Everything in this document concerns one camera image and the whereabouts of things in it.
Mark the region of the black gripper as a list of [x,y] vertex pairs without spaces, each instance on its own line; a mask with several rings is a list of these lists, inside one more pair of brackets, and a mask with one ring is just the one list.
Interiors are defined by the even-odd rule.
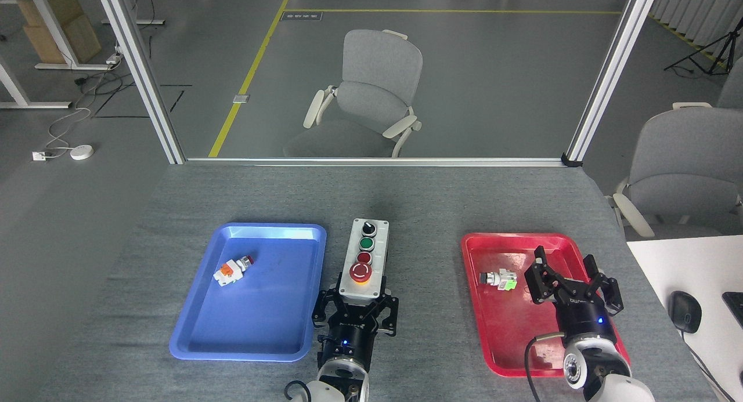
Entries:
[[[336,305],[336,312],[328,317],[326,309],[331,302]],[[323,367],[332,358],[345,357],[369,371],[377,331],[392,338],[397,335],[399,303],[398,297],[392,296],[391,291],[383,291],[372,304],[374,321],[364,320],[360,324],[351,324],[340,322],[337,310],[343,304],[338,288],[319,291],[312,312],[312,323],[314,328],[329,327],[329,333],[318,336],[321,343],[318,367]]]
[[[560,289],[572,296],[572,286],[568,280],[549,266],[544,246],[537,246],[534,256],[534,262],[524,273],[532,302],[539,305],[550,296],[557,296]],[[589,301],[578,302],[570,298],[554,304],[559,331],[565,334],[562,344],[568,347],[577,339],[595,336],[616,344],[615,329],[609,315],[615,316],[624,309],[618,280],[601,272],[592,254],[584,257],[583,264],[590,280],[583,296]],[[597,297],[599,289],[603,300]]]

